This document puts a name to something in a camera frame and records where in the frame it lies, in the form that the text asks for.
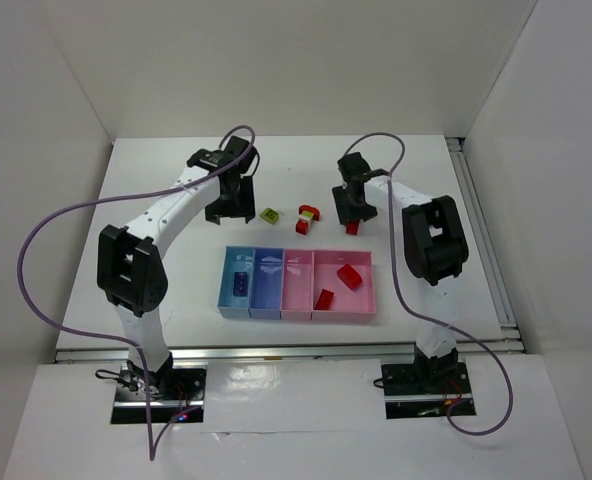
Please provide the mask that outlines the red curved lego brick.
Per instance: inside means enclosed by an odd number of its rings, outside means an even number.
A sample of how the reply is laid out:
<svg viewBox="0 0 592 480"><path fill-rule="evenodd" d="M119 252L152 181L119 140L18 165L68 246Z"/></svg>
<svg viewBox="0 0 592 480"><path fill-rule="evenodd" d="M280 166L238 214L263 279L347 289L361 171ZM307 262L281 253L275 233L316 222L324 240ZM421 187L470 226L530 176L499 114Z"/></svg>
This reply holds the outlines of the red curved lego brick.
<svg viewBox="0 0 592 480"><path fill-rule="evenodd" d="M359 221L348 222L347 225L345 226L345 233L347 235L356 236L359 232L359 228L360 228Z"/></svg>

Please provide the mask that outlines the red rounded lego brick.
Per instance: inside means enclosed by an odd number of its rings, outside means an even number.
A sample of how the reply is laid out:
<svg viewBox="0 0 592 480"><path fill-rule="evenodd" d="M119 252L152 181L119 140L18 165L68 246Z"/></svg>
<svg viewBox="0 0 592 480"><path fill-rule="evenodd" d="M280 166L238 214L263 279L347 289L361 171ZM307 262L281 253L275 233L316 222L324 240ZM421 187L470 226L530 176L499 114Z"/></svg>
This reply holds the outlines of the red rounded lego brick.
<svg viewBox="0 0 592 480"><path fill-rule="evenodd" d="M337 277L350 290L355 291L363 284L360 273L350 264L344 264L337 270Z"/></svg>

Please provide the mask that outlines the purple lego brick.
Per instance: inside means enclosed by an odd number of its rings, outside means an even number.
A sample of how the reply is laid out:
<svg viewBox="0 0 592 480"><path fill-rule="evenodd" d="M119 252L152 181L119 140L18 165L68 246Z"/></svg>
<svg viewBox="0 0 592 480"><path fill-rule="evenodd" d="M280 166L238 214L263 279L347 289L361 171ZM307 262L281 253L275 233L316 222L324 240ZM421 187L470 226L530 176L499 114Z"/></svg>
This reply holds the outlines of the purple lego brick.
<svg viewBox="0 0 592 480"><path fill-rule="evenodd" d="M235 297L246 297L249 288L249 274L238 271L234 273L232 295Z"/></svg>

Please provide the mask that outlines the red rectangular lego brick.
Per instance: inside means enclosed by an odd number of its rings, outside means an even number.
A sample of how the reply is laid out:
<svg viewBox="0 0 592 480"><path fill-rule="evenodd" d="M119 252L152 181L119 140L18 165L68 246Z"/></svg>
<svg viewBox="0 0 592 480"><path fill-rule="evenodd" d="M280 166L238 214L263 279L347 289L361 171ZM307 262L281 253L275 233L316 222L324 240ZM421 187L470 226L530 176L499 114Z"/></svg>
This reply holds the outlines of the red rectangular lego brick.
<svg viewBox="0 0 592 480"><path fill-rule="evenodd" d="M335 293L322 289L314 306L315 311L329 311L333 304Z"/></svg>

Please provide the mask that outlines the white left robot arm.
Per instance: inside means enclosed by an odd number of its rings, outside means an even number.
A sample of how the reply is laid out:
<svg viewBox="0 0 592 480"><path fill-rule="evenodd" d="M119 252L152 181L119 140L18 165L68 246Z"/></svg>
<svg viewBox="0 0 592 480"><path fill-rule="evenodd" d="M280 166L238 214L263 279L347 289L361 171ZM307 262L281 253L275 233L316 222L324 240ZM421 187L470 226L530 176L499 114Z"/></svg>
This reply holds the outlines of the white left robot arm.
<svg viewBox="0 0 592 480"><path fill-rule="evenodd" d="M168 291L163 259L180 233L199 214L218 225L223 218L250 222L256 214L253 175L259 157L252 142L231 135L216 150L190 156L168 193L123 227L99 234L97 285L114 305L131 341L128 371L152 396L172 384L173 359L164 340L160 304Z"/></svg>

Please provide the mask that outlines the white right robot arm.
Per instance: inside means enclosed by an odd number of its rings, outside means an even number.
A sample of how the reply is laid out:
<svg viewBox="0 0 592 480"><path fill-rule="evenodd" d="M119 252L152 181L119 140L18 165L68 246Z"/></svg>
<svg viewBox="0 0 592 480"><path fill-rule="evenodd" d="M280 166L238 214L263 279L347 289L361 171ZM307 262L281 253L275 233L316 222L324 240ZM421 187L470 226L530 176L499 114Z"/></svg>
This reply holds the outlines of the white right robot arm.
<svg viewBox="0 0 592 480"><path fill-rule="evenodd" d="M455 200L432 197L373 169L359 153L337 161L342 184L332 189L341 225L368 221L383 212L402 226L403 257L420 281L424 311L411 365L384 373L374 385L394 395L434 393L451 384L458 365L453 297L469 248Z"/></svg>

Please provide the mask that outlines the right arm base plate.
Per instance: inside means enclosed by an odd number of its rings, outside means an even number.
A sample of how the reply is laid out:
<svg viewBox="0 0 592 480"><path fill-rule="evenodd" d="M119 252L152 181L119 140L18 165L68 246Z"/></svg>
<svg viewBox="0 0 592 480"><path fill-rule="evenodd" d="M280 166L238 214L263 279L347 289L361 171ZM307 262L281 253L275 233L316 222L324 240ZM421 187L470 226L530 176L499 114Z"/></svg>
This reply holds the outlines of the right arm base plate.
<svg viewBox="0 0 592 480"><path fill-rule="evenodd" d="M452 415L475 416L476 407L469 374L464 362L454 371L422 383L411 364L383 364L381 377L372 381L383 391L386 418L413 419Z"/></svg>

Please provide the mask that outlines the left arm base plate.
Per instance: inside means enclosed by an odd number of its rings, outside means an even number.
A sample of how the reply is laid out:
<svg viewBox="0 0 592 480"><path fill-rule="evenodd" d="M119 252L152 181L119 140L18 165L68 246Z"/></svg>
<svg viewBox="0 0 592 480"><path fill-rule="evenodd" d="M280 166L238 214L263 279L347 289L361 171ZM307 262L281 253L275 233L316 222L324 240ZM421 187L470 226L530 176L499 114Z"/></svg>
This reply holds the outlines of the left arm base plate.
<svg viewBox="0 0 592 480"><path fill-rule="evenodd" d="M114 425L136 425L146 423L145 385L131 376L123 366L119 371L97 370L100 378L116 381L110 423ZM153 424L165 424L174 415L182 424L202 423L204 420L204 399L207 369L205 366L180 368L172 373L171 382L163 392L151 393L151 415Z"/></svg>

